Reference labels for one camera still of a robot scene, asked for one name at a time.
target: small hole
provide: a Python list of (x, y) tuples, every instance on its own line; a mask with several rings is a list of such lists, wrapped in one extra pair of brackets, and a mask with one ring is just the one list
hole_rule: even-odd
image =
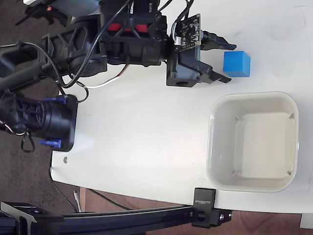
[(185, 86), (188, 85), (188, 82), (177, 82), (176, 85), (177, 85), (177, 86), (185, 87)]

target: wire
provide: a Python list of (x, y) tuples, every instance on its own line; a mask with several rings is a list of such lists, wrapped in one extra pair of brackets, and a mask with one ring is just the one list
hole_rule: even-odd
[(122, 5), (122, 7), (111, 17), (111, 19), (100, 29), (100, 31), (98, 32), (98, 34), (96, 35), (95, 39), (93, 40), (93, 43), (91, 44), (91, 47), (80, 67), (80, 69), (78, 70), (77, 74), (72, 78), (72, 80), (65, 84), (65, 82), (63, 81), (63, 79), (60, 79), (60, 85), (63, 88), (70, 88), (72, 87), (76, 81), (81, 77), (81, 75), (83, 74), (85, 68), (87, 67), (89, 60), (91, 58), (91, 55), (98, 43), (98, 41), (100, 40), (100, 37), (102, 36), (102, 34), (105, 32), (105, 30), (111, 25), (111, 23), (114, 21), (114, 19), (128, 6), (128, 4), (131, 2), (131, 0), (126, 0), (125, 3)]
[(58, 81), (63, 80), (63, 79), (62, 79), (62, 76), (61, 76), (61, 74), (60, 74), (60, 70), (58, 69), (58, 67), (57, 67), (56, 64), (54, 63), (53, 59), (50, 57), (50, 55), (48, 54), (48, 52), (46, 52), (44, 49), (42, 49), (38, 44), (32, 43), (32, 42), (17, 42), (17, 43), (14, 43), (14, 44), (8, 44), (8, 45), (0, 46), (0, 48), (20, 47), (20, 46), (22, 46), (22, 45), (29, 45), (29, 46), (35, 47), (37, 50), (40, 50), (40, 51), (45, 55), (45, 57), (47, 58), (47, 60), (50, 62), (51, 66), (53, 67), (53, 69), (54, 69), (54, 71), (55, 71), (55, 73), (56, 73), (56, 76), (57, 76)]
[(0, 124), (4, 125), (13, 135), (22, 136), (22, 135), (24, 135), (26, 133), (25, 131), (23, 133), (15, 133), (8, 124), (5, 124), (1, 120), (0, 120)]
[(84, 99), (79, 100), (79, 101), (72, 101), (72, 100), (71, 100), (71, 102), (73, 102), (73, 103), (80, 104), (80, 103), (83, 103), (86, 99), (88, 99), (88, 97), (89, 97), (89, 91), (88, 91), (88, 88), (87, 88), (83, 83), (81, 83), (81, 82), (79, 82), (79, 81), (76, 81), (76, 84), (77, 84), (78, 86), (84, 88), (85, 91), (86, 91), (86, 97), (85, 97)]
[(183, 17), (185, 17), (184, 19), (187, 19), (188, 18), (188, 15), (189, 15), (189, 10), (192, 6), (192, 4), (194, 3), (194, 0), (185, 0), (186, 3), (187, 3), (187, 6), (186, 8), (180, 13), (180, 15), (177, 17), (177, 19), (174, 21), (174, 23), (172, 24), (172, 28), (171, 28), (171, 35), (172, 35), (172, 38), (173, 38), (173, 41), (175, 43), (176, 41), (176, 26), (177, 24), (179, 23), (179, 21), (181, 21), (181, 19)]
[(89, 190), (90, 190), (91, 192), (97, 194), (99, 197), (102, 197), (103, 199), (107, 200), (108, 202), (110, 202), (110, 203), (116, 205), (117, 207), (123, 208), (123, 209), (125, 209), (125, 210), (127, 210), (127, 211), (131, 211), (131, 210), (132, 210), (132, 209), (129, 209), (128, 207), (122, 206), (122, 205), (120, 205), (120, 204), (118, 204), (118, 203), (112, 201), (111, 199), (107, 198), (106, 196), (104, 196), (104, 195), (98, 193), (97, 191), (95, 191), (95, 190), (93, 190), (93, 189), (90, 189), (90, 188), (89, 188)]
[(173, 0), (168, 0), (158, 11), (164, 10)]
[(97, 86), (94, 86), (94, 87), (86, 86), (86, 88), (88, 88), (88, 89), (96, 89), (96, 88), (103, 87), (103, 86), (105, 86), (105, 85), (107, 85), (107, 84), (109, 84), (109, 83), (111, 83), (111, 82), (113, 82), (113, 81), (119, 79), (119, 77), (127, 70), (128, 67), (129, 67), (129, 65), (126, 64), (126, 65), (124, 66), (124, 68), (122, 69), (122, 71), (121, 71), (118, 75), (116, 75), (115, 77), (110, 78), (109, 80), (107, 80), (107, 81), (105, 81), (104, 83), (101, 83), (101, 84), (99, 84), (99, 85), (97, 85)]
[(177, 19), (175, 20), (175, 22), (179, 22), (181, 21), (181, 19), (186, 16), (189, 13), (189, 10), (192, 6), (192, 4), (194, 3), (195, 0), (190, 0), (186, 6), (186, 8), (180, 13), (180, 15), (177, 17)]
[(65, 195), (59, 190), (59, 188), (56, 186), (55, 182), (53, 181), (52, 179), (52, 176), (51, 176), (51, 166), (50, 166), (50, 169), (49, 169), (49, 177), (50, 177), (50, 180), (53, 184), (53, 186), (55, 187), (55, 189), (59, 192), (59, 194), (64, 198), (64, 200), (73, 208), (73, 210), (78, 213), (78, 210), (76, 207), (74, 207), (74, 205), (67, 199), (67, 197), (65, 197)]

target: blue clip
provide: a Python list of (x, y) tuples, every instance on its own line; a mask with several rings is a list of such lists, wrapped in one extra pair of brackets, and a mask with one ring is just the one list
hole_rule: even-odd
[(64, 97), (46, 98), (45, 101), (59, 102), (64, 105), (67, 104), (67, 99)]
[(40, 144), (46, 145), (46, 146), (51, 146), (54, 148), (62, 148), (62, 140), (57, 140), (57, 141), (39, 141)]

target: red component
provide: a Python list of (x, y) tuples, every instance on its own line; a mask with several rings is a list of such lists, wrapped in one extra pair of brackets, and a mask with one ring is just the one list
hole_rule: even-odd
[[(108, 31), (119, 31), (122, 28), (122, 25), (120, 23), (112, 23), (110, 27), (108, 28)], [(147, 33), (148, 32), (148, 26), (146, 24), (138, 24), (136, 27), (136, 30), (141, 33)]]
[(108, 31), (119, 31), (122, 28), (120, 23), (112, 23), (108, 28)]
[(147, 33), (148, 26), (146, 24), (137, 24), (136, 29), (138, 32)]

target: white plastic bin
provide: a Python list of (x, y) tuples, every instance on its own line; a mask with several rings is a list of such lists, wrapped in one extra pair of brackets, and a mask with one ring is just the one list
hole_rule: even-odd
[(283, 92), (232, 94), (210, 114), (207, 174), (218, 189), (278, 192), (294, 179), (299, 111)]

